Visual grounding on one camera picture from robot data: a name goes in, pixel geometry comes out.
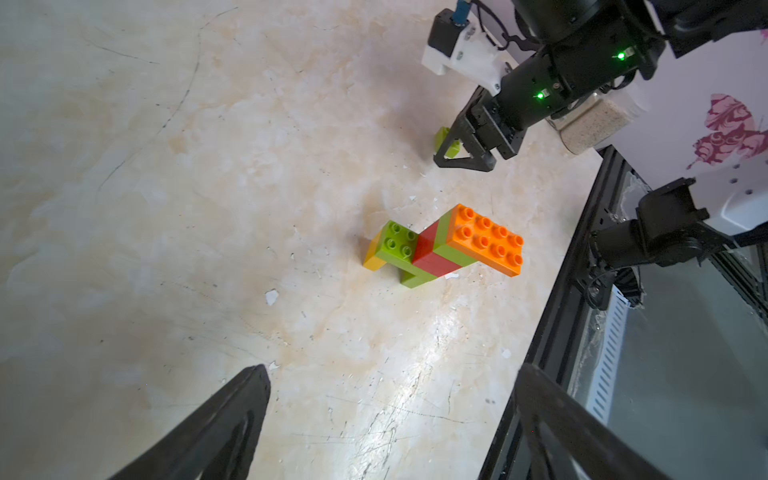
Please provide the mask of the long green lego brick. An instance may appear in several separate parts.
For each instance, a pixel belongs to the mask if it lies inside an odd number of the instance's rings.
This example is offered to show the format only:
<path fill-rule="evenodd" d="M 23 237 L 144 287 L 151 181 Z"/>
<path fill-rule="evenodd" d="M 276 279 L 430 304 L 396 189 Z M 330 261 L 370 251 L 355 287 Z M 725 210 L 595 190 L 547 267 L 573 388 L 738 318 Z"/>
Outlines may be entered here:
<path fill-rule="evenodd" d="M 436 279 L 432 274 L 413 265 L 419 235 L 392 220 L 381 230 L 377 257 L 400 270 L 400 283 L 416 288 Z"/>

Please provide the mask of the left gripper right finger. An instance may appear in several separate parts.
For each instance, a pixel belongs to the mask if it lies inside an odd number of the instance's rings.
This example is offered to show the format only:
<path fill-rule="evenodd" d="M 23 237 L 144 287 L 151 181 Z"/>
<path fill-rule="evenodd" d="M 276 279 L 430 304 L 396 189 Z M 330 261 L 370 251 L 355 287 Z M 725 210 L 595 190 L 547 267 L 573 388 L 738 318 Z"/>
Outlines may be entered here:
<path fill-rule="evenodd" d="M 515 403 L 533 479 L 665 479 L 537 366 L 518 372 Z"/>

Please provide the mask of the red lego brick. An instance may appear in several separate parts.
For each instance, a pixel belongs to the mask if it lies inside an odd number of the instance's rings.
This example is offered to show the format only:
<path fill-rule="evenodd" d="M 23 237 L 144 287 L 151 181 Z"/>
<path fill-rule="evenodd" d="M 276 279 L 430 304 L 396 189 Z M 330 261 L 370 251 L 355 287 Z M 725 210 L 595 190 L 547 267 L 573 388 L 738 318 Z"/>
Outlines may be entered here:
<path fill-rule="evenodd" d="M 434 245 L 440 221 L 435 221 L 420 235 L 413 265 L 435 277 L 443 277 L 461 268 L 461 265 L 434 252 Z"/>

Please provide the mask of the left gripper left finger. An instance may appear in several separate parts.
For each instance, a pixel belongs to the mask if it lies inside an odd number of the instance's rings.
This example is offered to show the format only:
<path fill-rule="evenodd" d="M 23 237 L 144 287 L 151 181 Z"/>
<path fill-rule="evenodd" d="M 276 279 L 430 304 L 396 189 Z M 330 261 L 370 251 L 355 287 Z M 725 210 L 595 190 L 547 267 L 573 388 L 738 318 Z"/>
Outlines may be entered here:
<path fill-rule="evenodd" d="M 266 417 L 264 365 L 243 369 L 114 479 L 245 479 Z"/>

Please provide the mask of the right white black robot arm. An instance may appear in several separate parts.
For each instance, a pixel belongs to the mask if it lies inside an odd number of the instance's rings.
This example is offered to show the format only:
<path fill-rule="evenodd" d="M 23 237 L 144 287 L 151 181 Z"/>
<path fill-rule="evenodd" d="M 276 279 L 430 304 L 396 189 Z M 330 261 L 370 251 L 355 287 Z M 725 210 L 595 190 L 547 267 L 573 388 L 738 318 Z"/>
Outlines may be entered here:
<path fill-rule="evenodd" d="M 593 308 L 613 292 L 638 303 L 643 265 L 766 242 L 765 2 L 517 1 L 514 13 L 516 32 L 497 37 L 482 1 L 435 16 L 423 64 L 476 88 L 434 161 L 489 172 L 545 120 L 614 141 L 651 190 L 632 218 L 590 235 L 577 284 Z"/>

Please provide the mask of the yellow lego brick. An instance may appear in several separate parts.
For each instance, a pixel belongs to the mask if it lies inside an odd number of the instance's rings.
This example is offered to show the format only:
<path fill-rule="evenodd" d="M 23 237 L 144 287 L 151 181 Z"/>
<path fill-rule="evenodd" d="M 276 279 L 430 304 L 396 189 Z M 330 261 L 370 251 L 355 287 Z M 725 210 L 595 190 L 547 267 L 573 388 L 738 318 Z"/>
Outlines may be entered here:
<path fill-rule="evenodd" d="M 378 243 L 381 239 L 381 231 L 371 240 L 363 261 L 363 266 L 370 271 L 377 271 L 382 268 L 386 261 L 377 257 L 379 251 Z"/>

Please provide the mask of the orange long lego brick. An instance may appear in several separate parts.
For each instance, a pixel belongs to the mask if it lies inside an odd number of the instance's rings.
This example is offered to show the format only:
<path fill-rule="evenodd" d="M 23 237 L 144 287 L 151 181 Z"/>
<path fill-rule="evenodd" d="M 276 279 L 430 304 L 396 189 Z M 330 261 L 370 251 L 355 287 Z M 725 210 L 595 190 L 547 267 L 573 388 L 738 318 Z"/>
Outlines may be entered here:
<path fill-rule="evenodd" d="M 454 208 L 452 240 L 465 253 L 508 277 L 521 273 L 525 240 L 474 209 L 458 204 Z"/>

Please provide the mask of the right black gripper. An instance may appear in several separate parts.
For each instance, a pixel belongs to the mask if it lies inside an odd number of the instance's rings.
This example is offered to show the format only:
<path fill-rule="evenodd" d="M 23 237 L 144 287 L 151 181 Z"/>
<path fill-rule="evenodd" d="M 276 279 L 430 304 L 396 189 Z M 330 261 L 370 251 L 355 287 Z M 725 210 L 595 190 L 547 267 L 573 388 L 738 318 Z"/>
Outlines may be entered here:
<path fill-rule="evenodd" d="M 506 73 L 500 92 L 476 90 L 433 156 L 439 168 L 491 172 L 492 152 L 519 152 L 526 130 L 600 91 L 650 79 L 666 46 L 646 11 L 520 11 L 534 54 Z"/>

